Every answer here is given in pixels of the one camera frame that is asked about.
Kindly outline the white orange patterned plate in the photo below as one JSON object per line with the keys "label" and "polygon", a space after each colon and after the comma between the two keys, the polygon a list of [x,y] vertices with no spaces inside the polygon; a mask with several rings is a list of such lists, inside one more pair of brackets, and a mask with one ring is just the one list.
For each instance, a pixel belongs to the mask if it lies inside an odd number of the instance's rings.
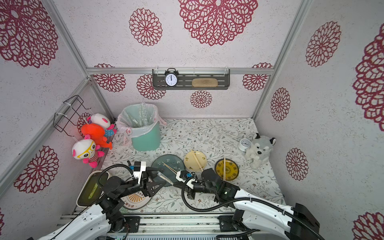
{"label": "white orange patterned plate", "polygon": [[146,197],[142,192],[134,193],[121,198],[125,203],[124,208],[127,210],[138,210],[143,208],[151,200],[151,197]]}

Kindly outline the yellow patterned plate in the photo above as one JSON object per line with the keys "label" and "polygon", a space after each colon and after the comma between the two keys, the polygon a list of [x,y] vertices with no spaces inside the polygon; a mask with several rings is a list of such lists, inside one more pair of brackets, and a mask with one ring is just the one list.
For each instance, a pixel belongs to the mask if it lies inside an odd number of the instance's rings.
{"label": "yellow patterned plate", "polygon": [[[223,180],[223,159],[216,162],[214,170]],[[239,176],[239,166],[232,160],[226,159],[226,181],[233,181]]]}

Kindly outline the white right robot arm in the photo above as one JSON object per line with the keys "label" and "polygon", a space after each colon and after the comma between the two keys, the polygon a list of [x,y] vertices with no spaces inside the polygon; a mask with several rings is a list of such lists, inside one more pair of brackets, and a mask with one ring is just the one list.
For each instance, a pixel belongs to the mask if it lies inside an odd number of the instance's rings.
{"label": "white right robot arm", "polygon": [[[181,188],[184,204],[192,211],[209,213],[220,208],[232,208],[233,225],[243,230],[260,230],[285,240],[321,240],[320,223],[310,210],[299,203],[281,205],[252,195],[246,190],[225,182],[212,168],[201,174],[188,171],[176,174],[176,186]],[[199,209],[188,203],[196,193],[213,194],[215,206]]]}

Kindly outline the grey wall shelf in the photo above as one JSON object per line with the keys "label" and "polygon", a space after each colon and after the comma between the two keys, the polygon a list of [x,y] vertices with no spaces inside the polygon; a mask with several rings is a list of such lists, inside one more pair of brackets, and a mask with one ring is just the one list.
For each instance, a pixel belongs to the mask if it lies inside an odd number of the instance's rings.
{"label": "grey wall shelf", "polygon": [[[155,90],[227,90],[230,86],[230,73],[229,69],[224,69],[218,72],[213,71],[178,71],[179,82],[176,87],[168,87],[165,83],[166,70],[152,70],[152,86]],[[192,87],[192,80],[196,78],[215,78],[218,80],[219,85],[215,88],[194,88]]]}

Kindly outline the wooden brush on shelf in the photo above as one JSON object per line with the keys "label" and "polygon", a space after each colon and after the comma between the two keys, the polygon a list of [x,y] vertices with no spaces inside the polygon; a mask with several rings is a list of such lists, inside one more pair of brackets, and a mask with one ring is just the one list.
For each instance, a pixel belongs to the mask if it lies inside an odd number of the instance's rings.
{"label": "wooden brush on shelf", "polygon": [[219,82],[215,78],[196,78],[192,80],[192,87],[194,88],[215,88],[218,85]]}

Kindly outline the white pink plush doll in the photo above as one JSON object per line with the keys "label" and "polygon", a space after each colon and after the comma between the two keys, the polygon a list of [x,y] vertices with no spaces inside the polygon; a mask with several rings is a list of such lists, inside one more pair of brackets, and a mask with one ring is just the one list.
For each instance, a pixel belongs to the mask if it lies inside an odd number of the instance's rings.
{"label": "white pink plush doll", "polygon": [[115,125],[111,123],[111,121],[102,114],[94,114],[90,117],[86,118],[88,124],[96,124],[101,126],[105,130],[105,137],[109,138],[117,133],[115,129]]}

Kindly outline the white plush doll yellow glasses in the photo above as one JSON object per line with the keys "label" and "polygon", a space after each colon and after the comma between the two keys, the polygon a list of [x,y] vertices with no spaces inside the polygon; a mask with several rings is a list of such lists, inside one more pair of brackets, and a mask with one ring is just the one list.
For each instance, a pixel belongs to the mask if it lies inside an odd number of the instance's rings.
{"label": "white plush doll yellow glasses", "polygon": [[72,156],[77,160],[82,160],[91,168],[98,166],[98,159],[105,153],[100,150],[101,146],[91,139],[90,135],[85,135],[83,140],[76,142],[72,147]]}

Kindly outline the red orange plush toy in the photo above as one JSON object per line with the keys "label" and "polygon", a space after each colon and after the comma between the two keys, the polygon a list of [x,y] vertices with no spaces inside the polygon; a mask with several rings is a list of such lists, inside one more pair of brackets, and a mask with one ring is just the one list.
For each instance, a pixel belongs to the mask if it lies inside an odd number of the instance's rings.
{"label": "red orange plush toy", "polygon": [[85,124],[81,127],[81,132],[84,137],[89,137],[101,148],[113,149],[112,142],[107,142],[107,137],[105,136],[105,130],[103,127],[97,124]]}

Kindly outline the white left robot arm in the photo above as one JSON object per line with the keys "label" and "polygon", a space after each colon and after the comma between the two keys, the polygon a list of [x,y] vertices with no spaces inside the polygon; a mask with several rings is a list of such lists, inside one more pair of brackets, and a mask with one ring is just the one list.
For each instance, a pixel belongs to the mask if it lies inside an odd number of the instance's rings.
{"label": "white left robot arm", "polygon": [[128,170],[131,177],[123,180],[112,176],[104,184],[98,178],[97,184],[104,193],[80,215],[56,231],[41,237],[41,240],[94,240],[109,231],[120,232],[126,220],[120,209],[125,205],[123,197],[141,192],[145,197],[153,197],[166,181],[155,182],[161,169],[147,167],[146,162],[135,162],[133,166],[115,164],[102,170],[101,175],[114,168]]}

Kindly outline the green trash bin with bag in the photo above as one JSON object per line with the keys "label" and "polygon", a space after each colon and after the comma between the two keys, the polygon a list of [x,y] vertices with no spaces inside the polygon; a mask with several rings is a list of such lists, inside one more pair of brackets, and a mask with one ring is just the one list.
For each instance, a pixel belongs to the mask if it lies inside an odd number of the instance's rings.
{"label": "green trash bin with bag", "polygon": [[159,115],[158,107],[147,103],[127,106],[116,121],[118,133],[124,137],[123,144],[141,152],[159,148],[160,125],[166,124]]}

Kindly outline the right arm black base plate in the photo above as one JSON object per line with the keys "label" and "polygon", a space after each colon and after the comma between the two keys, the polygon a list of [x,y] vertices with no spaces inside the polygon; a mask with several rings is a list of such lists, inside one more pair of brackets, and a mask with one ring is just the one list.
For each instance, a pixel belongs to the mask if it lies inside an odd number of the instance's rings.
{"label": "right arm black base plate", "polygon": [[239,232],[241,227],[233,220],[233,215],[218,216],[220,231],[223,232]]}

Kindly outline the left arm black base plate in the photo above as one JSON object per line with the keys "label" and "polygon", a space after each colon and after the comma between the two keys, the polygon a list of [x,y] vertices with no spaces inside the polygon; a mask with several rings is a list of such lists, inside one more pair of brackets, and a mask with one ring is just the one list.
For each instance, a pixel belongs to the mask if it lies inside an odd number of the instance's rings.
{"label": "left arm black base plate", "polygon": [[124,220],[118,220],[113,224],[111,231],[113,233],[137,233],[139,231],[141,217],[139,216],[125,216]]}

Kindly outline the black alarm clock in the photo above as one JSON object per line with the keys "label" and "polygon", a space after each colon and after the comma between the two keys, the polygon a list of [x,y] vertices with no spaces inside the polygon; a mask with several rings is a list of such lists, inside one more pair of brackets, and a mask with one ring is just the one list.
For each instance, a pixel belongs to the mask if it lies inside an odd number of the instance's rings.
{"label": "black alarm clock", "polygon": [[165,83],[168,87],[176,87],[179,82],[179,72],[175,68],[165,71]]}

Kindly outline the small white round timer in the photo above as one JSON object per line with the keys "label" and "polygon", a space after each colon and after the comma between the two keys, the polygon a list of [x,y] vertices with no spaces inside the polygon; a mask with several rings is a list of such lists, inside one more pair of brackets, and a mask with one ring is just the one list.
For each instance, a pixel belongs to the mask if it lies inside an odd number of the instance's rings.
{"label": "small white round timer", "polygon": [[239,148],[240,151],[246,152],[247,149],[251,146],[251,143],[252,142],[250,140],[246,139],[246,138],[241,139],[239,141],[238,148]]}

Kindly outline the cream round plate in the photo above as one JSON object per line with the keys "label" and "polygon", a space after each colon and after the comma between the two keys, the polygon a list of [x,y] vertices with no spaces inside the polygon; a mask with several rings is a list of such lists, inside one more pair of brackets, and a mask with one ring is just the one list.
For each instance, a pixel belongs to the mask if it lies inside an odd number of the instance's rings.
{"label": "cream round plate", "polygon": [[[196,154],[196,157],[198,158],[202,168],[204,169],[205,166],[207,165],[207,157],[204,153],[200,152],[200,151],[194,151],[195,154]],[[192,172],[199,172],[201,171],[197,162],[195,161],[191,151],[188,152],[185,157],[184,157],[184,165],[186,167],[186,169],[188,169],[189,171],[192,171]]]}

